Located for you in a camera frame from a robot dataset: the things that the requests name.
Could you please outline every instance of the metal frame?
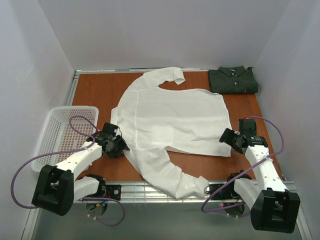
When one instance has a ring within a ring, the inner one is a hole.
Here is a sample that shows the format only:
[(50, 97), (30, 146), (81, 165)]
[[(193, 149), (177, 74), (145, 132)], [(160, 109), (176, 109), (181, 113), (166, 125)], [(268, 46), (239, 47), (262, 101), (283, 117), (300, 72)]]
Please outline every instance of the metal frame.
[[(77, 85), (78, 80), (81, 74), (112, 74), (112, 73), (145, 73), (152, 70), (155, 70), (157, 68), (140, 68), (140, 69), (115, 69), (115, 70), (92, 70), (92, 71), (81, 71), (76, 70), (72, 87), (70, 90), (69, 98), (67, 101), (67, 106), (71, 106)], [(200, 69), (200, 68), (182, 68), (183, 72), (207, 72), (207, 69)], [(211, 184), (223, 184), (225, 181), (212, 181)], [(283, 182), (289, 191), (295, 192), (296, 186), (293, 181), (284, 181)], [(122, 185), (121, 189), (121, 202), (122, 203), (160, 203), (160, 204), (169, 204), (169, 203), (203, 203), (208, 196), (205, 198), (199, 198), (195, 196), (185, 197), (176, 199), (174, 197), (168, 196), (167, 194), (159, 191), (158, 189), (152, 187), (149, 183), (146, 181), (119, 181), (119, 182), (108, 182), (108, 184), (120, 184)], [(232, 203), (234, 200), (213, 200), (213, 202), (217, 203)], [(31, 209), (22, 233), (21, 240), (31, 240), (35, 226), (36, 221), (38, 217), (39, 209)], [(299, 213), (297, 217), (297, 225), (301, 234), (301, 237), (303, 240), (312, 240), (309, 227), (307, 225), (305, 215), (303, 213), (303, 210), (300, 206)]]

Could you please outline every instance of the white shirt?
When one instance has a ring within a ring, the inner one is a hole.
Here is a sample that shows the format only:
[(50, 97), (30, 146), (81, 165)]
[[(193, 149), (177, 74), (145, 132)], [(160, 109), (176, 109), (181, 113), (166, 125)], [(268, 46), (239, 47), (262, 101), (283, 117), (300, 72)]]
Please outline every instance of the white shirt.
[(147, 182), (175, 198), (204, 197), (209, 182), (183, 173), (166, 149), (229, 157), (231, 147), (219, 142), (225, 128), (231, 128), (228, 110), (217, 93), (158, 87), (165, 81), (182, 84), (185, 78), (178, 67), (144, 73), (112, 110), (111, 123), (120, 127), (130, 148), (124, 154)]

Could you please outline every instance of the brown tabletop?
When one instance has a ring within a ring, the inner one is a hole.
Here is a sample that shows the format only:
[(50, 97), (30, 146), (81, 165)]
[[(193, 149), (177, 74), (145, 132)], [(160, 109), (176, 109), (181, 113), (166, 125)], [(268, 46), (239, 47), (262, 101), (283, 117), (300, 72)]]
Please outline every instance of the brown tabletop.
[[(184, 72), (186, 82), (177, 85), (175, 82), (165, 82), (160, 87), (167, 90), (206, 89), (209, 90), (207, 72)], [(72, 105), (95, 106), (99, 109), (97, 126), (103, 127), (110, 122), (111, 110), (118, 102), (128, 86), (142, 73), (104, 73), (81, 74), (76, 87)], [(229, 111), (232, 129), (238, 129), (238, 119), (245, 116), (261, 116), (260, 107), (254, 94), (225, 94), (225, 105)], [(273, 153), (266, 125), (262, 120), (256, 120), (258, 136), (264, 136)], [(194, 177), (203, 176), (208, 180), (226, 180), (230, 173), (237, 173), (241, 169), (250, 167), (244, 155), (231, 152), (231, 157), (205, 156), (168, 152), (171, 162), (179, 166), (183, 172)], [(279, 176), (281, 171), (276, 158), (273, 163)], [(140, 174), (134, 169), (126, 157), (110, 159), (107, 155), (96, 160), (93, 165), (84, 171), (86, 174), (97, 174), (107, 181), (142, 181)]]

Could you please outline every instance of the plastic basket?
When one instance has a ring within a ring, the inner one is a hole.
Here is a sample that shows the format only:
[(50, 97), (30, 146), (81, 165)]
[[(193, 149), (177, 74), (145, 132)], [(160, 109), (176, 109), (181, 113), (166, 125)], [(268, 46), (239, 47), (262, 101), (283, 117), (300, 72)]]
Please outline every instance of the plastic basket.
[[(95, 106), (60, 106), (51, 109), (40, 136), (36, 155), (81, 148), (87, 137), (71, 129), (69, 119), (75, 115), (84, 116), (94, 125), (97, 125), (99, 110)], [(96, 131), (90, 123), (80, 117), (74, 118), (72, 125), (84, 134), (91, 135)], [(68, 158), (71, 154), (64, 153), (39, 158), (31, 163), (31, 168), (35, 172), (40, 172), (44, 165), (49, 164), (54, 166)]]

